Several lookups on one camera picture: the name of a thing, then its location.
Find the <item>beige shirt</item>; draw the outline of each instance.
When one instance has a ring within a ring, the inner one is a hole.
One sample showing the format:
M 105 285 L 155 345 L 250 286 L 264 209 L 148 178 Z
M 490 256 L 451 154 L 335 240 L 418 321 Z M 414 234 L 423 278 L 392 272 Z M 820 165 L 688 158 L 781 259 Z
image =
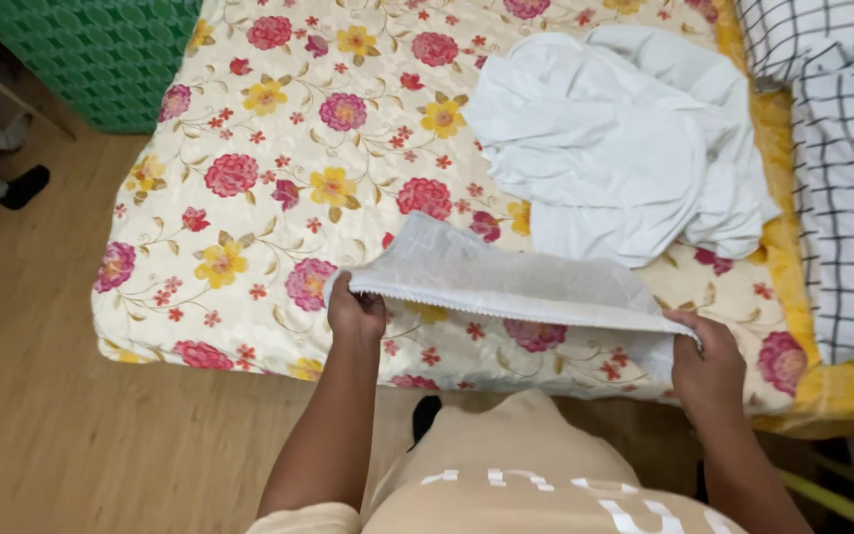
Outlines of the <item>beige shirt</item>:
M 372 504 L 367 525 L 326 503 L 272 513 L 248 534 L 744 533 L 704 504 L 642 488 L 621 455 L 539 390 L 480 414 L 442 409 Z

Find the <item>checkered fabric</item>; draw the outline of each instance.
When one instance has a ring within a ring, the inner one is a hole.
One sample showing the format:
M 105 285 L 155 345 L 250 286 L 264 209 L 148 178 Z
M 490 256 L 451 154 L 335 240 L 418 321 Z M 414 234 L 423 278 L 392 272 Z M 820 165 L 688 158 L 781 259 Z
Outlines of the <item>checkered fabric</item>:
M 737 0 L 750 72 L 776 89 L 803 74 L 854 65 L 854 0 Z
M 823 361 L 854 358 L 854 67 L 793 83 L 796 212 Z
M 0 41 L 89 124 L 151 133 L 200 0 L 0 0 Z

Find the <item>checkered pillow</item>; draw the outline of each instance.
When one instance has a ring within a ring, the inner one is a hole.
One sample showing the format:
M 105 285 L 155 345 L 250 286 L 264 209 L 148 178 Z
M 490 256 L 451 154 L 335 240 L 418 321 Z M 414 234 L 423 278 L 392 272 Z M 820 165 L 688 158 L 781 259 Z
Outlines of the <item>checkered pillow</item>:
M 737 0 L 750 72 L 776 89 L 809 72 L 854 65 L 854 0 Z
M 854 67 L 792 85 L 794 198 L 823 361 L 854 358 Z

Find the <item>left hand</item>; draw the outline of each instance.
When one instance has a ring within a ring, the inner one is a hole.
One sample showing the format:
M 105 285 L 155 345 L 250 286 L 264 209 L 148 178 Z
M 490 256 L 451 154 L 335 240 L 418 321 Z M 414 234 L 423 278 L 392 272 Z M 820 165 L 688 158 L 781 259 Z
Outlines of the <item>left hand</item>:
M 379 345 L 387 327 L 386 308 L 380 295 L 354 295 L 348 290 L 351 273 L 341 273 L 328 300 L 328 324 L 336 339 L 359 342 L 380 352 Z

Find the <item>wooden floor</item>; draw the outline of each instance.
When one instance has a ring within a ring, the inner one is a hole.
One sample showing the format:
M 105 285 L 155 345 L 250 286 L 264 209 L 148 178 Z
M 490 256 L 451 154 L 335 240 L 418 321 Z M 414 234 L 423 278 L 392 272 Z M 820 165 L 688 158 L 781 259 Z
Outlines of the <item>wooden floor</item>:
M 46 108 L 77 142 L 35 124 L 26 147 L 0 157 L 2 178 L 51 169 L 25 209 L 0 206 L 0 533 L 243 532 L 312 384 L 100 356 L 90 287 L 115 192 L 147 138 L 101 135 Z M 379 391 L 369 488 L 409 447 L 421 395 Z M 473 410 L 502 398 L 441 396 Z M 559 404 L 647 486 L 693 491 L 698 448 L 679 410 Z

